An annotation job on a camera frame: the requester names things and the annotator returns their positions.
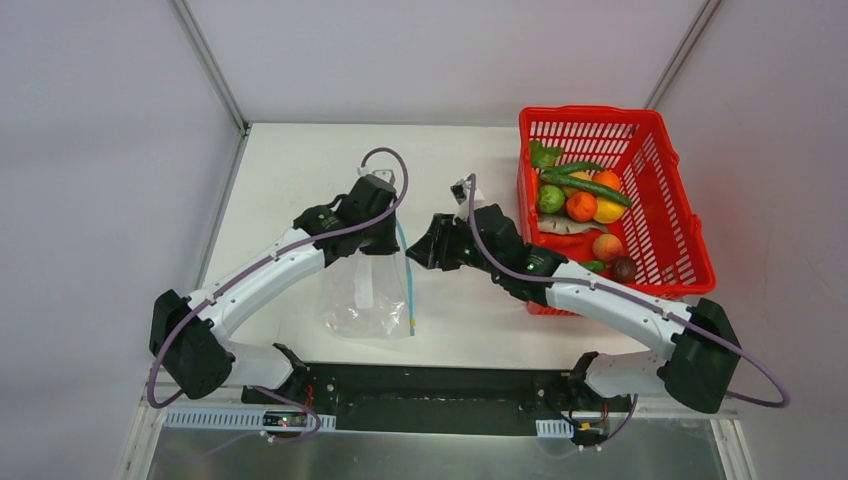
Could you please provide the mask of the green lime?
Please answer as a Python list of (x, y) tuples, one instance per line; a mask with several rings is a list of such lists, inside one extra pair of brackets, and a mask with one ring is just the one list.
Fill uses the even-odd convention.
[(556, 214), (566, 203), (566, 195), (560, 186), (545, 184), (537, 191), (537, 211), (541, 214)]

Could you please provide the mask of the orange tangerine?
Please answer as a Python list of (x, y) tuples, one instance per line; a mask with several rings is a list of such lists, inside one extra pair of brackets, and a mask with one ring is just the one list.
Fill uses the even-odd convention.
[(577, 192), (571, 195), (565, 203), (567, 215), (577, 222), (591, 221), (597, 213), (596, 197), (588, 192)]

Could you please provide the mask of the clear zip top bag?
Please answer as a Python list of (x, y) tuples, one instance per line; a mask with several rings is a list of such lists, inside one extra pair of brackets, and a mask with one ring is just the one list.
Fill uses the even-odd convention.
[(400, 340), (416, 334), (416, 306), (407, 240), (397, 226), (400, 250), (390, 255), (357, 252), (319, 276), (319, 318), (327, 330), (353, 340)]

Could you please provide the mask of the yellow orange with leaf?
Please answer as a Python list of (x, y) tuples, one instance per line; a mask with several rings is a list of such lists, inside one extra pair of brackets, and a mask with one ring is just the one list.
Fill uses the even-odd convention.
[[(584, 171), (573, 172), (573, 173), (570, 173), (569, 176), (577, 178), (579, 180), (583, 180), (583, 181), (588, 181), (588, 182), (592, 181), (592, 177)], [(563, 190), (563, 192), (564, 192), (564, 194), (567, 198), (569, 198), (572, 195), (574, 195), (575, 193), (578, 193), (578, 192), (581, 191), (580, 188), (575, 188), (575, 187), (570, 187), (570, 186), (563, 186), (562, 190)]]

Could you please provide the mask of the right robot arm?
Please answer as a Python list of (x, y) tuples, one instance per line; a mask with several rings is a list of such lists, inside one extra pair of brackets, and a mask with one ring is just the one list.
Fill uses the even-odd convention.
[(664, 300), (596, 274), (525, 242), (496, 204), (475, 209), (468, 220), (434, 215), (406, 255), (428, 270), (484, 271), (518, 300), (597, 320), (645, 346), (631, 354), (583, 354), (567, 384), (569, 400), (580, 409), (619, 395), (665, 392), (712, 414), (728, 394), (740, 344), (720, 304)]

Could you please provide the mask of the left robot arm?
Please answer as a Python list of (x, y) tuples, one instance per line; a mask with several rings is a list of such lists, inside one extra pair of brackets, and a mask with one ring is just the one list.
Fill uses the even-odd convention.
[(149, 349), (181, 394), (195, 400), (221, 386), (264, 387), (281, 404), (297, 402), (305, 378), (281, 346), (232, 341), (233, 333), (287, 288), (357, 252), (399, 250), (392, 207), (398, 193), (385, 178), (361, 175), (330, 205), (306, 209), (291, 228), (242, 270), (181, 296), (154, 303)]

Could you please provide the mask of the toy grey fish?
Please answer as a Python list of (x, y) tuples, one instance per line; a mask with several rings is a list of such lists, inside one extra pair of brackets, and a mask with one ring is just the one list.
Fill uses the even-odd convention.
[(609, 230), (605, 225), (594, 221), (578, 222), (570, 217), (556, 214), (542, 214), (538, 217), (537, 228), (540, 233), (554, 235), (578, 235), (596, 230), (603, 233), (608, 233)]

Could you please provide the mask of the red chili pepper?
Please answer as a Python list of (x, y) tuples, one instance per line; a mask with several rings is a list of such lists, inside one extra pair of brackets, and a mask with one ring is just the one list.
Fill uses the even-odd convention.
[(593, 233), (558, 235), (541, 233), (536, 243), (542, 247), (556, 251), (570, 251), (590, 245), (597, 237)]

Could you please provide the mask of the green lettuce leaf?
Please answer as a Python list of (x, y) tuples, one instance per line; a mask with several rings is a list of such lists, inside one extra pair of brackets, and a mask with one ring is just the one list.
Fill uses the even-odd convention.
[(546, 146), (539, 140), (530, 140), (528, 143), (531, 166), (535, 169), (549, 169), (557, 165), (564, 153), (563, 147)]

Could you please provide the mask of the green chili pepper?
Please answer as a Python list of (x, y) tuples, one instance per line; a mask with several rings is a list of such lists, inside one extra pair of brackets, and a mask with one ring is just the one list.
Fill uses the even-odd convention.
[(580, 265), (583, 268), (585, 268), (588, 271), (593, 272), (593, 273), (601, 273), (605, 269), (607, 269), (607, 264), (603, 261), (600, 261), (600, 260), (592, 260), (592, 261), (581, 262)]

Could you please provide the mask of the long green cucumber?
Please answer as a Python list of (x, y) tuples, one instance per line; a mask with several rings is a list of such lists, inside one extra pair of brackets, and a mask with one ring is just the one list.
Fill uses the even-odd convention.
[(593, 195), (606, 198), (624, 207), (633, 206), (633, 202), (621, 192), (589, 180), (582, 180), (571, 175), (555, 174), (550, 172), (541, 173), (539, 177), (544, 182), (585, 191)]

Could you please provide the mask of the peach fruit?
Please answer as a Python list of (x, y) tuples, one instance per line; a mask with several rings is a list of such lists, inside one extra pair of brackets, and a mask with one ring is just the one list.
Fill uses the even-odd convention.
[(609, 233), (599, 235), (592, 243), (591, 250), (595, 258), (604, 263), (611, 263), (626, 255), (621, 240)]

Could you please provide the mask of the yellow lemon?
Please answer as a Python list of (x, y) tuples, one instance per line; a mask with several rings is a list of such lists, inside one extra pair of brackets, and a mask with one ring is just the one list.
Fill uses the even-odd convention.
[(596, 205), (597, 209), (593, 216), (593, 220), (604, 225), (617, 222), (628, 210), (625, 205), (604, 197), (597, 197)]

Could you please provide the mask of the dark purple passion fruit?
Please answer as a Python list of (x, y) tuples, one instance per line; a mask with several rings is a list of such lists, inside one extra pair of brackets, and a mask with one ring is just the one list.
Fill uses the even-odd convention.
[(610, 265), (610, 277), (622, 284), (633, 283), (638, 273), (636, 261), (628, 256), (615, 259)]

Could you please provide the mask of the red plastic basket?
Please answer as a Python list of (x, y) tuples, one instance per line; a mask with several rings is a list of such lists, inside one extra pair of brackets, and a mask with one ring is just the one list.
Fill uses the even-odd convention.
[(610, 106), (526, 107), (518, 117), (518, 227), (524, 239), (592, 266), (612, 242), (631, 287), (670, 300), (716, 277), (660, 113)]

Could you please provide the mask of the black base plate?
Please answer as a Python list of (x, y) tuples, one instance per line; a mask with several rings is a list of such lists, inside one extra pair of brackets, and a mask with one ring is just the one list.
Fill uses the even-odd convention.
[(628, 397), (603, 399), (567, 371), (310, 362), (271, 395), (244, 388), (244, 404), (310, 401), (341, 431), (535, 436), (540, 422), (625, 413)]

